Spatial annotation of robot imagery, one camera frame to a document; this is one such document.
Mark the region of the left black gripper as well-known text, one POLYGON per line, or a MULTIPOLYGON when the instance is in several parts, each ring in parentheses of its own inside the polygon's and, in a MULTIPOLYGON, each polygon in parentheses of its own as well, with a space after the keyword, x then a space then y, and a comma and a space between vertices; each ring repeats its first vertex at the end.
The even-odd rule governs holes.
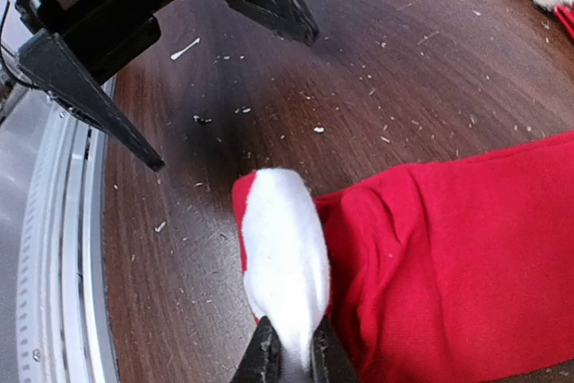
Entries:
POLYGON ((165 166, 162 157, 91 73, 114 74, 155 43, 161 32, 153 15, 173 1, 14 0, 28 30, 51 32, 41 31, 19 48, 21 70, 154 171, 165 166))

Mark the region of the red sock with white cuff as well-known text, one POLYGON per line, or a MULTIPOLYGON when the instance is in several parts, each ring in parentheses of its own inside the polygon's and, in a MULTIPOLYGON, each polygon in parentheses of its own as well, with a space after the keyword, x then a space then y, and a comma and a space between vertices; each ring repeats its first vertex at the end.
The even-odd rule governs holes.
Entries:
POLYGON ((573 357, 572 133, 318 198, 295 170, 255 170, 232 203, 280 382, 314 382, 324 316, 359 382, 485 382, 573 357))

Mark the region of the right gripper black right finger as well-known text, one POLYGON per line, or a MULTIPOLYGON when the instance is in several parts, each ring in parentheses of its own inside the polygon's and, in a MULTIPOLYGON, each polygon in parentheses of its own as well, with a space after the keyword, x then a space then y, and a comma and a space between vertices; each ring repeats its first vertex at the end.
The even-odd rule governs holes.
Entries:
POLYGON ((322 318, 313 334, 310 357, 315 383, 359 382, 328 316, 322 318))

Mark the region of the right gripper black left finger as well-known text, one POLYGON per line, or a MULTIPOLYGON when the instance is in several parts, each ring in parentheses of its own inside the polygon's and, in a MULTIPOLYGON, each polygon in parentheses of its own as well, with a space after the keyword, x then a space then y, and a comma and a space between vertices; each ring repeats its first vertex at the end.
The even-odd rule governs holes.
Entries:
POLYGON ((268 317, 257 324, 231 383, 279 383, 282 345, 268 317))

